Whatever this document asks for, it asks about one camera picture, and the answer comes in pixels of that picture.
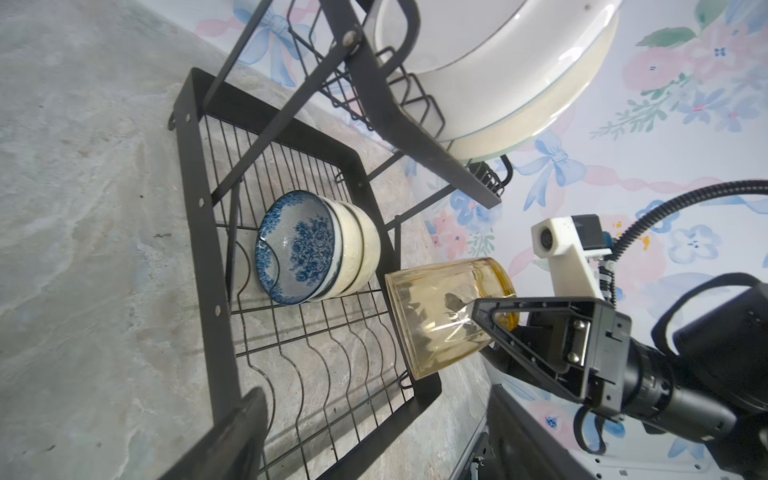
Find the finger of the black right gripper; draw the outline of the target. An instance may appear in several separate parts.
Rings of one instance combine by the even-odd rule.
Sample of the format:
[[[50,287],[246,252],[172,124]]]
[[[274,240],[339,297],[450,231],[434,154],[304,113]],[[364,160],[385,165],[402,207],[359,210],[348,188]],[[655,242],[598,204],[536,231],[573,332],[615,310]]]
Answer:
[[[479,298],[471,319],[543,389],[587,396],[587,353],[600,302],[590,297]]]

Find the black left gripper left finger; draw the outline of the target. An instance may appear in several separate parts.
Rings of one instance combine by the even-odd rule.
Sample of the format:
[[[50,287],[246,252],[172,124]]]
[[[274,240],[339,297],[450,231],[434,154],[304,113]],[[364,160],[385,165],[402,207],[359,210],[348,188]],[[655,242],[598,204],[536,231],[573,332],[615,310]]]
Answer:
[[[255,387],[160,479],[257,479],[268,426],[266,394]]]

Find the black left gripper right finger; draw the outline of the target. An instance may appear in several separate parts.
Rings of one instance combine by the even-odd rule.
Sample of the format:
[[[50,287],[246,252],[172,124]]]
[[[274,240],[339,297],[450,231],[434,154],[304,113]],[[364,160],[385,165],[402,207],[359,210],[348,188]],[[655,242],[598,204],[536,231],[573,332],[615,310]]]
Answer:
[[[589,479],[585,469],[500,385],[487,409],[490,457],[486,479]]]

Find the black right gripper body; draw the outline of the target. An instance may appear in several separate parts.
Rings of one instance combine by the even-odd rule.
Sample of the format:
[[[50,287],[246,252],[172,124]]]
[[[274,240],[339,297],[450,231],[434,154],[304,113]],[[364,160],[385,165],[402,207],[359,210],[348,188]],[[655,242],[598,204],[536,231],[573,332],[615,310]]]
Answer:
[[[631,321],[611,304],[604,300],[598,301],[600,304],[593,320],[587,353],[587,396],[584,399],[566,400],[586,405],[598,414],[614,418],[621,414],[622,409]]]

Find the blue floral bowl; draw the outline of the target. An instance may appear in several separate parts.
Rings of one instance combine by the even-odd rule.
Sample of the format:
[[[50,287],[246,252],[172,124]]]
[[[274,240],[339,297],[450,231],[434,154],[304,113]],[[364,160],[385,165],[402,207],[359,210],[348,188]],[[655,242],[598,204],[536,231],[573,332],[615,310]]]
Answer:
[[[336,214],[321,196],[286,193],[266,212],[255,247],[259,282],[282,305],[297,305],[326,292],[341,263]]]

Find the cream ribbed bowl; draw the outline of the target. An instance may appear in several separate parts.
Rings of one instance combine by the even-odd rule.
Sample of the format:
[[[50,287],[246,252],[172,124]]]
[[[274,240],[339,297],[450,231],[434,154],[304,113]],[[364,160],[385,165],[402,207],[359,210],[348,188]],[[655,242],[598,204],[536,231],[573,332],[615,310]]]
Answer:
[[[323,197],[323,201],[339,226],[341,256],[334,260],[328,282],[314,301],[343,297],[363,289],[373,277],[381,255],[378,230],[362,208],[327,197]]]

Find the yellow glass cup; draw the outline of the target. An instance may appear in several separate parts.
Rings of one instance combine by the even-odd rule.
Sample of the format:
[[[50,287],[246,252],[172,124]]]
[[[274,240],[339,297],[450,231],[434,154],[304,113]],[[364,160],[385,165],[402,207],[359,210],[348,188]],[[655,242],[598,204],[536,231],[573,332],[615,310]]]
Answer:
[[[516,295],[506,271],[489,257],[391,272],[385,284],[406,364],[416,381],[492,343],[472,320],[475,300]]]

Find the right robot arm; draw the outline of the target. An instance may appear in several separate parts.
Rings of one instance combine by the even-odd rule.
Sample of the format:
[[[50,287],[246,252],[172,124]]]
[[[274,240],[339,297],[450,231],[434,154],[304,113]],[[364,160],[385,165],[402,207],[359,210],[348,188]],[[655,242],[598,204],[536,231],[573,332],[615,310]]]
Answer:
[[[468,304],[470,321],[487,333],[483,351],[503,373],[578,407],[572,430],[596,431],[630,417],[647,433],[702,444],[717,466],[746,479],[767,475],[767,286],[747,274],[713,278],[700,292],[736,287],[739,294],[670,331],[689,301],[683,295],[654,325],[652,343],[632,337],[631,319],[591,297],[485,298]]]

